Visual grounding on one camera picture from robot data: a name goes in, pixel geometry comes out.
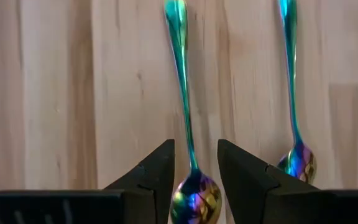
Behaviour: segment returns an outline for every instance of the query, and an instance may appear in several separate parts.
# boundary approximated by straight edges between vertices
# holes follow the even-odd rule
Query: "spoon bowl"
[[[303,142],[299,142],[280,160],[277,167],[297,179],[312,183],[316,170],[316,158]]]
[[[192,172],[172,197],[173,223],[216,223],[222,207],[218,185],[200,170]]]

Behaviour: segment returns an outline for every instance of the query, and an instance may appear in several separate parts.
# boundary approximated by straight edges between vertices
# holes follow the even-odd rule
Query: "rainbow spoon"
[[[198,167],[191,130],[187,75],[187,8],[183,0],[165,2],[165,18],[180,84],[190,174],[172,196],[171,219],[176,223],[216,223],[222,207],[222,195],[215,182]]]
[[[303,144],[299,132],[295,108],[296,77],[296,1],[278,0],[287,53],[288,91],[294,146],[278,163],[278,168],[287,174],[311,184],[316,174],[316,159],[311,150]]]

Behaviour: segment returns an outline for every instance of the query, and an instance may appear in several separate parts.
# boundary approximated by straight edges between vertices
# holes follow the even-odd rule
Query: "wooden board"
[[[276,1],[188,0],[196,154],[292,145]],[[358,188],[358,0],[298,0],[297,110],[315,186]],[[168,138],[188,173],[163,0],[0,0],[0,189],[103,188]],[[233,223],[227,202],[218,223]]]

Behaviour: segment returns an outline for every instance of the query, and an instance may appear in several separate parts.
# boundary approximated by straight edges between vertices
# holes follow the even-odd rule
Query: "spoon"
[[[172,196],[171,219],[176,223],[216,223],[222,207],[222,195],[216,183],[198,167],[193,133],[187,75],[187,8],[184,0],[165,1],[165,18],[180,84],[190,174]]]
[[[294,145],[293,149],[278,163],[278,168],[308,184],[313,182],[316,173],[316,159],[311,150],[303,143],[295,106],[296,77],[296,1],[278,0],[287,53],[288,91]]]

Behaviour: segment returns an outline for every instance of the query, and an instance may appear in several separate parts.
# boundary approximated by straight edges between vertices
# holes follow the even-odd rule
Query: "iridescent spoon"
[[[288,91],[294,146],[278,163],[287,174],[311,184],[316,173],[316,160],[311,150],[303,144],[296,119],[295,73],[296,73],[296,1],[278,0],[287,53]]]
[[[187,9],[184,0],[165,2],[165,18],[169,29],[180,84],[190,174],[172,196],[171,218],[176,223],[216,223],[222,207],[222,195],[215,182],[198,167],[191,131],[187,76]]]

